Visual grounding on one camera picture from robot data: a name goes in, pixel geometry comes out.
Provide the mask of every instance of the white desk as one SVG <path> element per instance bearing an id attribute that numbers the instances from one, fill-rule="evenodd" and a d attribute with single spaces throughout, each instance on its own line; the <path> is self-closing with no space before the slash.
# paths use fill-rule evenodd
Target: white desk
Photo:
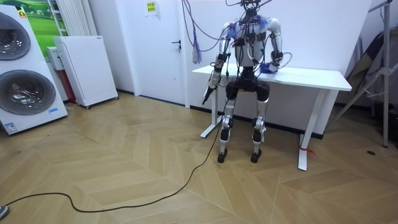
<path id="1" fill-rule="evenodd" d="M 194 73 L 201 73 L 210 75 L 213 67 L 206 66 L 194 70 Z M 237 72 L 236 64 L 228 66 L 229 78 L 236 78 Z M 225 77 L 226 66 L 221 73 Z M 352 87 L 345 80 L 344 76 L 337 71 L 316 70 L 306 68 L 283 68 L 276 74 L 260 74 L 259 81 L 276 82 L 285 85 L 307 86 L 318 88 L 317 99 L 315 100 L 310 120 L 308 121 L 305 134 L 300 135 L 300 147 L 298 153 L 298 168 L 300 170 L 307 170 L 307 147 L 310 142 L 313 127 L 317 121 L 318 113 L 321 108 L 326 90 L 341 90 L 351 91 Z M 218 115 L 218 88 L 211 95 L 211 125 L 200 135 L 205 138 L 221 121 L 221 116 Z"/>

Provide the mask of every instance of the tripod stand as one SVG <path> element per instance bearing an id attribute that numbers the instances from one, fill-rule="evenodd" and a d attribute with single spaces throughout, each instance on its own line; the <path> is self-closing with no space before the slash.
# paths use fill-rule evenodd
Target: tripod stand
<path id="1" fill-rule="evenodd" d="M 337 116 L 326 126 L 326 130 L 332 126 L 347 110 L 352 106 L 355 101 L 362 96 L 362 94 L 367 93 L 369 97 L 384 95 L 384 111 L 383 111 L 383 147 L 388 147 L 388 112 L 389 112 L 389 76 L 393 74 L 398 69 L 398 63 L 390 68 L 390 3 L 392 0 L 387 0 L 373 8 L 369 12 L 373 12 L 380 7 L 384 7 L 384 65 L 375 74 L 375 76 L 368 82 L 361 91 L 359 91 L 354 98 L 337 114 Z M 359 38 L 359 51 L 361 55 L 363 53 L 362 40 Z M 372 94 L 368 91 L 368 88 L 379 78 L 384 79 L 384 92 L 378 94 Z"/>

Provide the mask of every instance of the white refrigerator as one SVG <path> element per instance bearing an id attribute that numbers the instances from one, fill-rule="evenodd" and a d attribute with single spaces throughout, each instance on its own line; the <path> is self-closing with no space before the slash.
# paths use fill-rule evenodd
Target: white refrigerator
<path id="1" fill-rule="evenodd" d="M 53 39 L 79 105 L 118 99 L 102 36 Z"/>

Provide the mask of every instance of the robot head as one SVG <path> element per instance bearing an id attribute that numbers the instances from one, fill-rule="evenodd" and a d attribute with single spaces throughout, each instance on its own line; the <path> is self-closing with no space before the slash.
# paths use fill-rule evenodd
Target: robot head
<path id="1" fill-rule="evenodd" d="M 245 11 L 256 10 L 259 7 L 261 0 L 241 0 L 241 6 Z"/>

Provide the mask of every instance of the white appliance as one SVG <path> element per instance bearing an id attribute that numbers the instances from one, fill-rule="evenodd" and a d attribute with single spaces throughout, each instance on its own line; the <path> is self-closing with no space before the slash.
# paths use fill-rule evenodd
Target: white appliance
<path id="1" fill-rule="evenodd" d="M 0 5 L 0 126 L 14 134 L 66 115 L 28 19 Z"/>
<path id="2" fill-rule="evenodd" d="M 45 47 L 45 50 L 49 56 L 52 68 L 54 68 L 56 71 L 64 70 L 57 48 Z"/>
<path id="3" fill-rule="evenodd" d="M 79 105 L 118 99 L 102 36 L 53 39 Z"/>

